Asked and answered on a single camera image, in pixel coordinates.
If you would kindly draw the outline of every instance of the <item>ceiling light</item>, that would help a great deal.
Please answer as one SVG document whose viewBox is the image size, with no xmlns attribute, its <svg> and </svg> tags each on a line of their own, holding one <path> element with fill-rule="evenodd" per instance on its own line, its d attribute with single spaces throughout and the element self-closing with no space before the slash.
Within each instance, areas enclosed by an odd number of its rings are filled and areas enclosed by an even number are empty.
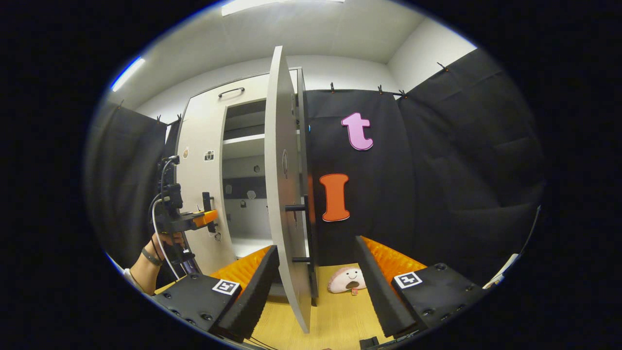
<svg viewBox="0 0 622 350">
<path fill-rule="evenodd" d="M 290 2 L 293 0 L 234 0 L 224 5 L 222 10 L 223 17 L 228 14 L 236 13 L 238 11 L 250 9 L 252 7 L 262 6 L 266 4 L 275 4 L 277 2 Z M 330 2 L 344 2 L 345 0 L 316 0 L 316 1 L 330 1 Z"/>
<path fill-rule="evenodd" d="M 127 82 L 127 80 L 134 74 L 142 64 L 145 63 L 145 60 L 138 57 L 125 71 L 117 78 L 117 80 L 113 84 L 113 91 L 119 90 L 119 88 Z"/>
</svg>

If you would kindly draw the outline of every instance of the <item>white wall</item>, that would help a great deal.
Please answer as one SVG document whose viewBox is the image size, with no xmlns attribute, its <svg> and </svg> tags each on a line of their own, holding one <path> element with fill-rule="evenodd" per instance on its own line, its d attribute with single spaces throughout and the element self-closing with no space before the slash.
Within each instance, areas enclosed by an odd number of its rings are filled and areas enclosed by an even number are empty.
<svg viewBox="0 0 622 350">
<path fill-rule="evenodd" d="M 406 39 L 388 63 L 401 90 L 408 92 L 444 66 L 476 47 L 431 18 L 426 18 Z"/>
<path fill-rule="evenodd" d="M 216 85 L 270 71 L 271 57 L 228 65 L 197 75 L 154 96 L 136 109 L 138 113 L 171 123 L 183 113 L 188 100 Z M 307 90 L 335 89 L 397 91 L 397 83 L 387 65 L 335 56 L 288 56 L 289 67 L 302 67 Z"/>
</svg>

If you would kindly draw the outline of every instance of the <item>sticker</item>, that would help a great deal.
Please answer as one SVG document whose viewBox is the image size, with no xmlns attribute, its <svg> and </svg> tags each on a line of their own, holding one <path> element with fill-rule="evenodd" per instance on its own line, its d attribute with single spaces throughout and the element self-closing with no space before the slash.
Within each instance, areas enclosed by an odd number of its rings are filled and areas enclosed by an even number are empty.
<svg viewBox="0 0 622 350">
<path fill-rule="evenodd" d="M 419 276 L 415 275 L 414 272 L 404 273 L 403 275 L 393 277 L 393 279 L 395 279 L 397 284 L 402 289 L 412 287 L 423 282 Z"/>
<path fill-rule="evenodd" d="M 374 145 L 371 138 L 365 138 L 363 127 L 369 128 L 369 120 L 362 119 L 360 113 L 352 113 L 342 119 L 341 125 L 348 127 L 350 144 L 358 151 L 366 151 Z"/>
<path fill-rule="evenodd" d="M 206 161 L 206 162 L 213 161 L 214 160 L 214 154 L 215 154 L 214 151 L 207 151 L 207 152 L 205 152 L 205 154 L 203 155 L 203 160 Z"/>
<path fill-rule="evenodd" d="M 342 221 L 350 217 L 343 193 L 349 179 L 346 174 L 328 174 L 320 177 L 320 184 L 323 184 L 326 190 L 326 212 L 322 215 L 322 220 Z"/>
<path fill-rule="evenodd" d="M 220 280 L 212 290 L 217 291 L 218 293 L 233 295 L 237 287 L 239 286 L 238 282 L 232 282 L 227 280 Z"/>
</svg>

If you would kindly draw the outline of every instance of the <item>black curtain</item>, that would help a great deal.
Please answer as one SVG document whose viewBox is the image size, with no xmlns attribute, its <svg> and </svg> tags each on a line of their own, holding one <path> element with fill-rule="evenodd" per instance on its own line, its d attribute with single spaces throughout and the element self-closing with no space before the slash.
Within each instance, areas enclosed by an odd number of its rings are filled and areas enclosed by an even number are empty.
<svg viewBox="0 0 622 350">
<path fill-rule="evenodd" d="M 414 181 L 412 156 L 395 99 L 374 91 L 312 90 L 305 93 L 309 118 L 307 154 L 312 163 L 318 264 L 356 262 L 355 236 L 363 235 L 410 255 L 413 241 Z M 341 120 L 360 113 L 373 146 L 358 151 L 350 145 Z M 350 218 L 325 222 L 326 193 L 320 177 L 343 173 L 345 206 Z"/>
<path fill-rule="evenodd" d="M 154 232 L 148 209 L 157 194 L 165 132 L 165 124 L 113 103 L 100 108 L 90 127 L 87 209 L 103 248 L 123 268 L 136 262 Z M 173 280 L 169 268 L 160 274 L 160 285 Z"/>
<path fill-rule="evenodd" d="M 447 70 L 397 101 L 415 179 L 411 257 L 483 285 L 527 239 L 544 155 L 527 103 L 489 55 L 476 49 Z"/>
</svg>

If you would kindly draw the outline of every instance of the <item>white cable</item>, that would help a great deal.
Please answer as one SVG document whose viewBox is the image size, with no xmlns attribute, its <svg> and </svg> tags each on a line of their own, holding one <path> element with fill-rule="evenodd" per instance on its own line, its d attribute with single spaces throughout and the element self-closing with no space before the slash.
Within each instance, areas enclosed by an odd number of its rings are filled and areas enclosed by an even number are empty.
<svg viewBox="0 0 622 350">
<path fill-rule="evenodd" d="M 160 233 L 157 231 L 157 226 L 156 226 L 156 204 L 158 204 L 159 202 L 162 202 L 162 199 L 158 199 L 155 203 L 154 203 L 154 207 L 151 209 L 151 216 L 154 220 L 154 230 L 155 230 L 155 237 L 157 238 L 158 243 L 160 243 L 160 249 L 162 249 L 162 253 L 164 253 L 164 258 L 166 259 L 166 262 L 169 263 L 170 269 L 173 271 L 173 274 L 175 275 L 175 277 L 177 277 L 177 281 L 179 281 L 179 276 L 177 276 L 177 272 L 175 272 L 175 269 L 173 268 L 173 265 L 170 263 L 169 257 L 166 256 L 166 252 L 164 251 L 164 247 L 162 246 L 162 241 L 160 240 Z"/>
</svg>

